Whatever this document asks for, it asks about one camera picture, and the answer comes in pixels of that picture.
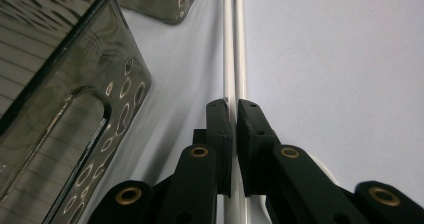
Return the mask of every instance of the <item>white surface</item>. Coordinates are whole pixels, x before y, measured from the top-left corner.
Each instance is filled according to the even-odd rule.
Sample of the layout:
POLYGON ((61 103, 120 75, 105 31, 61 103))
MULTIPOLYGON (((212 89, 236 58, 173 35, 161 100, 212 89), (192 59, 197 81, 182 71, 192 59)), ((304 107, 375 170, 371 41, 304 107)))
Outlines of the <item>white surface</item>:
MULTIPOLYGON (((349 191, 378 180, 424 206, 424 0, 244 2, 249 99, 280 140, 349 191)), ((92 203, 121 181, 164 179, 205 128, 222 97, 222 10, 196 0, 179 26, 124 12, 154 83, 124 140, 139 147, 118 150, 92 203)), ((252 198, 252 223, 264 221, 252 198)))

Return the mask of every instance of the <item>gold grommet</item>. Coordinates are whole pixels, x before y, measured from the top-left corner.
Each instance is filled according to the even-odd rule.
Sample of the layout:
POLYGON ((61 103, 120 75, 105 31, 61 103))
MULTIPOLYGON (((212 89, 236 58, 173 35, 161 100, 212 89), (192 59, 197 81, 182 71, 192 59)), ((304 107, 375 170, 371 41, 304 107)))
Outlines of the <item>gold grommet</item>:
POLYGON ((381 187, 371 187, 368 191, 374 200, 380 202, 381 204, 387 205, 387 206, 399 206, 400 199, 395 194, 389 192, 386 189, 383 189, 381 187), (390 199, 385 199, 378 194, 383 194, 388 196, 390 199))
POLYGON ((126 206, 136 202, 138 199, 140 199, 142 194, 143 192, 138 187, 127 187, 116 194, 115 199, 119 204, 126 206))
POLYGON ((284 147, 281 149, 281 154, 288 158, 298 158, 299 152, 293 148, 290 147, 284 147))
POLYGON ((209 152, 208 149, 204 147, 195 147, 191 149, 190 154, 194 157, 204 157, 208 155, 208 152, 209 152))

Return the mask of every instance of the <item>brass screw insert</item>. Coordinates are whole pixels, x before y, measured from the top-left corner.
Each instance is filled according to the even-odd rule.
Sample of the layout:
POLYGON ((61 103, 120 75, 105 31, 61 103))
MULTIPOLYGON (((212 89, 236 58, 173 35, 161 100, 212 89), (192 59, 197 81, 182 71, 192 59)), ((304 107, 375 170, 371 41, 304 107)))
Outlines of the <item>brass screw insert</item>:
POLYGON ((138 187, 127 187, 122 189, 115 197, 116 202, 119 204, 126 206, 133 204, 138 199, 140 199, 143 192, 138 187))
POLYGON ((195 147, 191 149, 190 154, 194 157, 205 157, 208 155, 208 149, 204 147, 195 147))
POLYGON ((400 199, 395 194, 381 187, 371 187, 368 191, 374 200, 387 206, 399 206, 400 199))
POLYGON ((299 152, 293 148, 290 147, 284 147, 281 149, 281 154, 288 158, 298 158, 299 152))

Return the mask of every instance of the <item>brass ring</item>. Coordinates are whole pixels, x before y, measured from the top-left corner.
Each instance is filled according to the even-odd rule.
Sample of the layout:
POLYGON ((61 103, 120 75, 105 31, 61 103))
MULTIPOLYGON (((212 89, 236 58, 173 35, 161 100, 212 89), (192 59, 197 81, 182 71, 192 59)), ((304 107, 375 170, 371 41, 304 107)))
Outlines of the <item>brass ring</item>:
POLYGON ((194 157, 204 157, 208 155, 209 151, 208 149, 204 147, 195 147, 191 149, 190 154, 194 157))
POLYGON ((397 197, 395 194, 389 192, 386 189, 383 189, 381 187, 371 187, 368 191, 371 195, 372 198, 374 198, 374 200, 387 205, 387 206, 399 206, 400 204, 400 199, 399 197, 397 197), (381 196, 379 196, 378 194, 384 194, 390 197, 390 199, 385 199, 381 196))
POLYGON ((283 156, 286 156, 288 158, 298 158, 299 157, 299 152, 293 148, 290 147, 284 147, 281 149, 281 154, 283 156))
POLYGON ((143 192, 138 187, 127 187, 116 194, 115 199, 119 204, 126 206, 136 202, 138 199, 140 199, 142 194, 143 192))

